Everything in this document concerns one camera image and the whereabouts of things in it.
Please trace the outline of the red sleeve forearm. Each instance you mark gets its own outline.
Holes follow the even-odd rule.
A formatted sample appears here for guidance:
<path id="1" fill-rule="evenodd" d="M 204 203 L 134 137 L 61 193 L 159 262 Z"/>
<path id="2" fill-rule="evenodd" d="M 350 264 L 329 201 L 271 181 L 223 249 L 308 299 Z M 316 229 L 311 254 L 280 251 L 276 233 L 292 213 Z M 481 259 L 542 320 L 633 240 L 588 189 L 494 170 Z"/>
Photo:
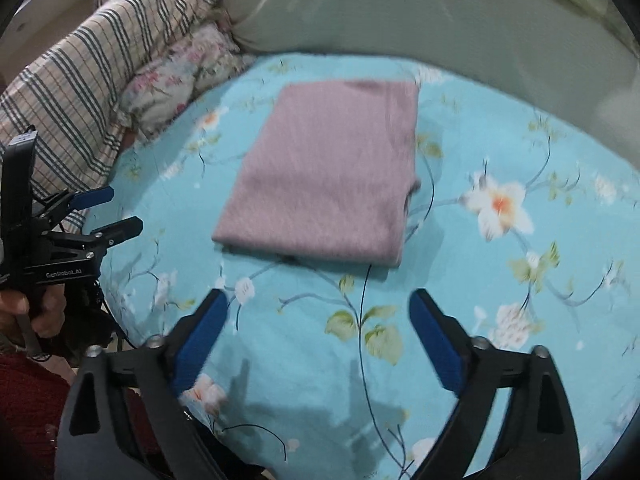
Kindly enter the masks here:
<path id="1" fill-rule="evenodd" d="M 3 479 L 171 479 L 142 399 L 90 372 L 71 387 L 24 352 L 1 356 Z"/>

